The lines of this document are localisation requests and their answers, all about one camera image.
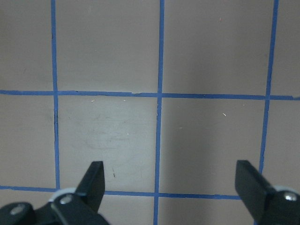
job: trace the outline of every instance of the floor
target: floor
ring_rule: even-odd
[[[236,160],[300,190],[299,10],[1,0],[0,206],[38,208],[103,160],[112,225],[253,224]]]

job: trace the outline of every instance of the blue grid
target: blue grid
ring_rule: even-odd
[[[163,93],[163,58],[164,58],[164,11],[165,1],[160,0],[160,23],[159,23],[159,62],[158,62],[158,86],[157,93],[139,93],[131,92],[106,92],[106,91],[59,91],[57,88],[57,63],[56,63],[56,19],[55,19],[55,0],[51,0],[51,29],[52,29],[52,78],[53,91],[19,91],[19,90],[0,90],[3,95],[28,95],[28,96],[53,96],[54,99],[54,151],[55,151],[55,180],[56,188],[42,187],[16,187],[0,186],[1,189],[11,189],[19,191],[37,191],[37,192],[55,192],[60,189],[60,160],[59,160],[59,136],[58,136],[58,96],[115,96],[115,97],[145,97],[157,98],[157,128],[156,128],[156,158],[155,158],[155,191],[152,192],[123,192],[106,191],[106,195],[126,195],[126,196],[148,196],[154,197],[154,220],[153,224],[158,224],[158,201],[160,197],[168,198],[200,198],[200,199],[232,199],[240,200],[237,195],[196,195],[196,194],[171,194],[159,192],[159,160],[160,160],[160,132],[161,132],[161,111],[162,98],[206,98],[206,99],[245,99],[245,100],[264,100],[264,117],[262,128],[261,154],[259,171],[263,171],[264,151],[266,144],[266,134],[268,126],[268,115],[270,100],[291,100],[298,101],[300,97],[271,95],[271,76],[274,59],[274,48],[276,39],[276,26],[278,15],[279,0],[274,0],[273,20],[270,40],[269,66],[267,75],[267,85],[265,95],[232,95],[232,94],[184,94],[184,93]]]

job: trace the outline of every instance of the silver screw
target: silver screw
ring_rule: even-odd
[[[68,204],[69,202],[71,202],[73,199],[72,195],[66,195],[65,197],[63,197],[61,200],[60,200],[60,203],[61,204]]]
[[[25,205],[24,204],[18,204],[16,207],[14,207],[11,211],[10,211],[10,214],[11,215],[16,215],[20,212],[22,212],[25,208]]]
[[[296,201],[297,200],[297,195],[293,192],[285,192],[284,197],[288,201]]]

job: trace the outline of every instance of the grid square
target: grid square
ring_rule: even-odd
[[[0,185],[55,187],[52,96],[0,95]]]
[[[166,0],[164,92],[264,95],[272,4]]]
[[[59,90],[157,92],[159,1],[57,1]]]
[[[28,202],[34,209],[45,205],[53,195],[51,192],[0,190],[0,208],[13,202]]]
[[[263,174],[273,185],[300,190],[300,102],[270,102]]]
[[[153,197],[104,195],[99,213],[114,225],[153,225]]]
[[[281,1],[278,10],[276,47],[272,73],[273,95],[300,96],[300,2]]]
[[[52,90],[50,1],[1,1],[0,90]]]
[[[235,165],[258,167],[264,101],[163,99],[161,193],[236,195]]]
[[[154,191],[157,99],[60,96],[60,178],[78,184],[104,161],[106,190]]]
[[[159,198],[158,224],[252,225],[253,219],[240,200]]]

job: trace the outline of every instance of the screw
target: screw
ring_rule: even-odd
[[[25,205],[24,204],[18,204],[16,207],[14,207],[11,211],[10,211],[10,214],[11,215],[16,215],[20,212],[22,212],[25,208]]]
[[[288,201],[296,201],[297,200],[297,195],[293,192],[285,192],[284,197]]]
[[[73,199],[72,195],[68,194],[60,200],[61,204],[68,204]]]

